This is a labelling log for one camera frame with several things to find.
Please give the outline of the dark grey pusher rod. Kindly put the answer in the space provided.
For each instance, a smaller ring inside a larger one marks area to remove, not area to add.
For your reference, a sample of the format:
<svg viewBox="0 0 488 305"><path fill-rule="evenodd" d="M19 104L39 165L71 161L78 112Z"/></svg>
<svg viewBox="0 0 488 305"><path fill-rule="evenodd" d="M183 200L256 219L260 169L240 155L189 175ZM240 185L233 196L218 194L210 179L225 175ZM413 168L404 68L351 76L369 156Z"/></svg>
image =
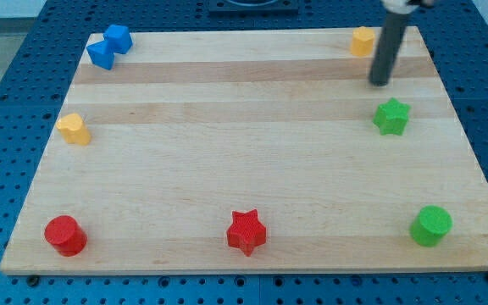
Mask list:
<svg viewBox="0 0 488 305"><path fill-rule="evenodd" d="M389 83L409 20L410 14L387 12L369 71L373 86Z"/></svg>

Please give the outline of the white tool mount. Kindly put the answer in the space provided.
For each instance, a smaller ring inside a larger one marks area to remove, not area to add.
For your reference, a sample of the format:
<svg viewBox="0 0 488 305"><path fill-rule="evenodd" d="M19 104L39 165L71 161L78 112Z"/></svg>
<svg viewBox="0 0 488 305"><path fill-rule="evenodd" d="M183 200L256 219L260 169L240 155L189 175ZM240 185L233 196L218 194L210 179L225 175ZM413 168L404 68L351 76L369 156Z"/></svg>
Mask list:
<svg viewBox="0 0 488 305"><path fill-rule="evenodd" d="M433 7L435 0L381 0L381 3L391 13L411 14L418 7Z"/></svg>

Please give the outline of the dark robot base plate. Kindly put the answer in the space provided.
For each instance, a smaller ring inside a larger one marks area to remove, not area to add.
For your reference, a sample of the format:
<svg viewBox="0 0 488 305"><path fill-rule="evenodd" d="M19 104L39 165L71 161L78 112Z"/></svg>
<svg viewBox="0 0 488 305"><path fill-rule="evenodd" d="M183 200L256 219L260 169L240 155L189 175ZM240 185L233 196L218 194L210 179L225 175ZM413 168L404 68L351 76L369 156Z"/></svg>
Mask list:
<svg viewBox="0 0 488 305"><path fill-rule="evenodd" d="M299 0L207 0L210 14L297 13Z"/></svg>

